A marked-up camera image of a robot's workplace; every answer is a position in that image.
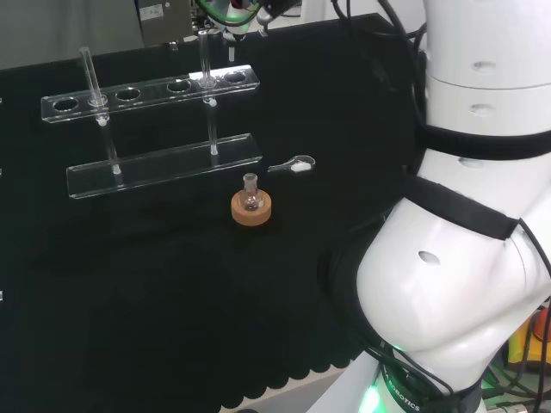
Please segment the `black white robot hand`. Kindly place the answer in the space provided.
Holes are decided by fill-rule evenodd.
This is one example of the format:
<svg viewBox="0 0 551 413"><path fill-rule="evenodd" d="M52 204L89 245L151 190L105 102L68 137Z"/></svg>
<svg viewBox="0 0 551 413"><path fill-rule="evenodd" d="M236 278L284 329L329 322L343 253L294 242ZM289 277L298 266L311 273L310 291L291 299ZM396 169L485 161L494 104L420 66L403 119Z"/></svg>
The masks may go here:
<svg viewBox="0 0 551 413"><path fill-rule="evenodd" d="M198 0L198 9L219 29L232 35L245 35L253 21L261 27L267 26L293 7L298 0Z"/></svg>

